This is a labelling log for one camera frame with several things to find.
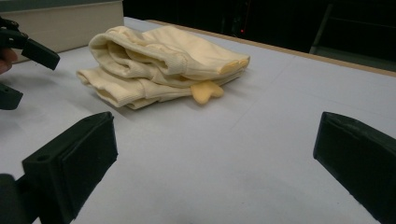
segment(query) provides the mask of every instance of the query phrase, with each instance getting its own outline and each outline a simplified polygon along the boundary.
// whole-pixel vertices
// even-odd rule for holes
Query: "folded cloth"
[[[248,55],[173,26],[145,33],[115,27],[95,36],[89,48],[99,67],[79,70],[82,83],[114,106],[133,109],[192,94],[204,104],[222,95],[215,86],[240,77],[249,63]],[[215,86],[202,85],[208,81]]]

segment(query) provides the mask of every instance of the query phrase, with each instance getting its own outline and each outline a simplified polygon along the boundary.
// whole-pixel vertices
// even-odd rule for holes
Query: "yellow towel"
[[[198,92],[201,97],[194,99],[205,104],[207,96],[220,96],[210,88],[219,92],[219,85],[243,75],[249,62],[248,55],[173,26],[145,33],[115,27],[95,36],[89,47],[99,67],[79,70],[82,83],[114,106],[133,109]],[[201,84],[207,81],[213,85]]]

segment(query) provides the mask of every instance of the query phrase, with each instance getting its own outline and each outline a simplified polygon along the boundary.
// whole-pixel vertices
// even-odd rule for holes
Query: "fabric fold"
[[[211,83],[212,90],[220,92],[220,86],[241,77],[249,63],[248,55],[173,26],[145,33],[114,27],[96,35],[89,48],[99,66],[77,71],[78,78],[114,106],[132,109],[195,92],[202,95],[208,91],[207,85],[201,85],[203,82]],[[199,104],[208,100],[202,96],[194,99],[201,99],[196,100]]]

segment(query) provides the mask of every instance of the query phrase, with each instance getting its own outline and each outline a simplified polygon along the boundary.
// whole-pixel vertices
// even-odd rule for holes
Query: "white tabletop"
[[[0,82],[24,95],[16,110],[0,110],[1,173],[19,178],[24,158],[78,120],[110,111],[120,155],[76,224],[376,223],[313,148],[323,111],[396,137],[396,78],[200,36],[251,56],[246,74],[204,106],[186,97],[115,108],[76,77],[97,65],[87,48],[61,53],[55,71],[14,65]]]

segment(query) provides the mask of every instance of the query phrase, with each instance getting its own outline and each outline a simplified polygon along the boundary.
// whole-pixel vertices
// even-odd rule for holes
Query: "dark background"
[[[286,49],[318,44],[396,62],[396,0],[124,0],[124,16],[167,21]]]

